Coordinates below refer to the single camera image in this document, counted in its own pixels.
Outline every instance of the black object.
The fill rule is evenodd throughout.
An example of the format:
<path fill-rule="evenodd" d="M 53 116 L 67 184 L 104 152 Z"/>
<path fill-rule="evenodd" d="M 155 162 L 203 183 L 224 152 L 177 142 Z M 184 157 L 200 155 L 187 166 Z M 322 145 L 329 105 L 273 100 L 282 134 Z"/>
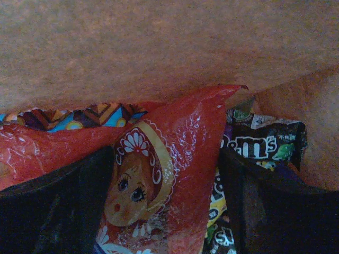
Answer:
<path fill-rule="evenodd" d="M 0 253 L 93 253 L 113 150 L 0 192 Z"/>
<path fill-rule="evenodd" d="M 227 148 L 219 171 L 238 254 L 338 253 L 339 192 L 282 178 Z"/>

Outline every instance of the green candy character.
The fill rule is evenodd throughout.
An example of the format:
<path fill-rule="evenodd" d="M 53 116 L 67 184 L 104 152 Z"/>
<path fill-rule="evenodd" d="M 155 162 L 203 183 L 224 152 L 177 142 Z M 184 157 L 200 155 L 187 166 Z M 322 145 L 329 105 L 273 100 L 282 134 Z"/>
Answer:
<path fill-rule="evenodd" d="M 276 154 L 272 157 L 273 160 L 290 160 L 295 150 L 294 144 L 283 144 L 279 147 Z"/>

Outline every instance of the yellow circle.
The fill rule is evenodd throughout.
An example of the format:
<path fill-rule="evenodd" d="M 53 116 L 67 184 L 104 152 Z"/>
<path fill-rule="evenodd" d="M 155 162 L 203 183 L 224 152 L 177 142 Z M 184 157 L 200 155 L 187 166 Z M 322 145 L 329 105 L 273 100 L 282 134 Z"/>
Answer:
<path fill-rule="evenodd" d="M 124 127 L 126 125 L 126 119 L 125 118 L 119 118 L 117 120 L 116 127 Z"/>
<path fill-rule="evenodd" d="M 78 129 L 82 129 L 84 126 L 81 124 L 81 122 L 78 121 L 70 121 L 69 123 L 67 123 L 65 129 L 66 130 L 78 130 Z"/>

